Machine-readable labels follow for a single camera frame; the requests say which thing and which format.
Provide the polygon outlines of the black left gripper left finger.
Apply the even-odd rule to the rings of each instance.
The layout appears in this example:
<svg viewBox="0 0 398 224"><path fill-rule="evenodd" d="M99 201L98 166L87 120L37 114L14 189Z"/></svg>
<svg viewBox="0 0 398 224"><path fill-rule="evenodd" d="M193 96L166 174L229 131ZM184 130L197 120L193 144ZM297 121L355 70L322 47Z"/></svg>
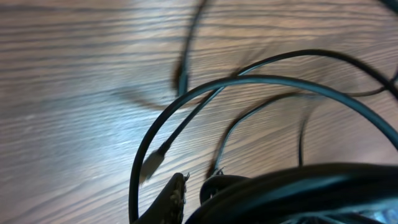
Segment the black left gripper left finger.
<svg viewBox="0 0 398 224"><path fill-rule="evenodd" d="M172 176L152 205L137 219L137 224L181 224L188 176Z"/></svg>

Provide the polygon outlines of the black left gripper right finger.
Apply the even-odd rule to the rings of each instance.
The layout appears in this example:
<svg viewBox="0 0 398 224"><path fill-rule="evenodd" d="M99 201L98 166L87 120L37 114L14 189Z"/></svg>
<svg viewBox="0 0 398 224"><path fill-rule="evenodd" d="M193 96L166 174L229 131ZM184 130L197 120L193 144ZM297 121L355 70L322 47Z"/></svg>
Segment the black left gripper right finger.
<svg viewBox="0 0 398 224"><path fill-rule="evenodd" d="M238 175L214 175L210 177L200 189L200 205L203 205L218 194L223 197L229 197L239 191L242 182L248 179L248 177Z"/></svg>

